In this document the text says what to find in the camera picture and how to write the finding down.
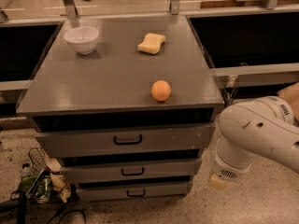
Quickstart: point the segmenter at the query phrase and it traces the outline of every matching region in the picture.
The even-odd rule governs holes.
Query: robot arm
[[[245,174],[257,155],[299,173],[299,128],[290,105],[276,96],[231,105],[220,114],[212,170],[224,180]]]

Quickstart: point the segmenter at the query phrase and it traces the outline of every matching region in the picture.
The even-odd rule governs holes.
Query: white bowl
[[[80,26],[68,30],[64,34],[64,40],[77,53],[92,53],[97,45],[99,31],[90,26]]]

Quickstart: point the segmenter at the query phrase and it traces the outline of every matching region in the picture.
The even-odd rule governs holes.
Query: orange ball
[[[171,93],[170,85],[164,80],[156,81],[151,87],[151,95],[156,101],[165,101]]]

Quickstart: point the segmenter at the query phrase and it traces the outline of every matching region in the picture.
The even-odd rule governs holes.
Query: concrete floor
[[[0,126],[0,202],[3,202],[19,183],[21,165],[29,161],[29,149],[38,144],[26,119],[0,119]],[[299,175],[273,161],[257,158],[250,172],[229,189],[218,190],[208,185],[209,154],[219,135],[216,130],[203,154],[192,191],[186,197],[77,202],[69,203],[66,210],[83,210],[87,223],[298,223]],[[26,223],[46,223],[60,206],[31,205]],[[16,212],[0,214],[0,223],[16,223]]]

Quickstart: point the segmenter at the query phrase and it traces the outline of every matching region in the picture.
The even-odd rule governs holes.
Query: drawer handle
[[[130,193],[130,190],[127,190],[127,196],[129,198],[142,198],[145,195],[146,195],[146,190],[145,189],[143,189],[142,193],[140,193],[140,194],[132,194],[132,193]]]
[[[126,173],[124,169],[121,169],[121,174],[125,176],[130,176],[130,175],[143,175],[144,174],[144,168],[141,169],[141,172],[139,173]]]
[[[120,141],[117,136],[114,136],[114,144],[117,146],[131,146],[131,145],[138,145],[142,142],[142,134],[138,136],[137,140],[134,141]]]

